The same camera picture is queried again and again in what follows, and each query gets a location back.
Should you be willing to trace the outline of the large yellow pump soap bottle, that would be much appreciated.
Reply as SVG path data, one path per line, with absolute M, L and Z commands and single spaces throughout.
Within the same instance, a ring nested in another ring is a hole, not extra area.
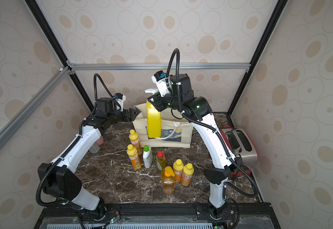
M 154 98 L 150 96 L 146 102 L 147 134 L 149 138 L 158 138 L 161 136 L 161 113 L 153 105 L 154 101 Z

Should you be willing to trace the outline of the orange soap bottle back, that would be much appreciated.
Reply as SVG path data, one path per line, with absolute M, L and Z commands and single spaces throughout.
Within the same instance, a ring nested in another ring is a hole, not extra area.
M 129 139 L 131 141 L 131 144 L 137 149 L 138 155 L 142 155 L 143 148 L 141 147 L 139 135 L 134 129 L 130 130 Z

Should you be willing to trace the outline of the cream Starry Night tote bag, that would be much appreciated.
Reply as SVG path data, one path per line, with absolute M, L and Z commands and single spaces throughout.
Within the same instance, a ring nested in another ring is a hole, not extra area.
M 146 103 L 136 105 L 140 111 L 133 125 L 139 135 L 141 146 L 148 145 L 152 148 L 190 148 L 193 126 L 187 120 L 173 117 L 176 110 L 170 108 L 161 112 L 161 136 L 150 138 L 147 133 Z

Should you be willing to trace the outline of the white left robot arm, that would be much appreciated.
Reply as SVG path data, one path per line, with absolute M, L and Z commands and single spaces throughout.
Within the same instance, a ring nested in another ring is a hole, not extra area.
M 75 175 L 77 167 L 91 147 L 101 139 L 112 125 L 132 122 L 140 110 L 124 109 L 125 96 L 97 99 L 91 114 L 79 125 L 79 132 L 69 146 L 51 163 L 38 168 L 40 183 L 36 202 L 42 207 L 72 203 L 82 210 L 101 215 L 105 211 L 103 200 L 87 191 Z

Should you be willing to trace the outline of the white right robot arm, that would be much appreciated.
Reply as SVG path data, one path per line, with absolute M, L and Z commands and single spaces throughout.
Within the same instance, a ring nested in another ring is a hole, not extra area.
M 187 74 L 167 76 L 158 71 L 152 76 L 157 89 L 148 90 L 148 98 L 154 108 L 161 112 L 167 108 L 180 111 L 182 117 L 192 123 L 204 141 L 213 167 L 204 170 L 210 182 L 209 204 L 219 210 L 225 206 L 225 186 L 228 177 L 234 170 L 247 175 L 241 167 L 242 159 L 236 157 L 228 148 L 216 122 L 208 101 L 203 97 L 195 97 Z

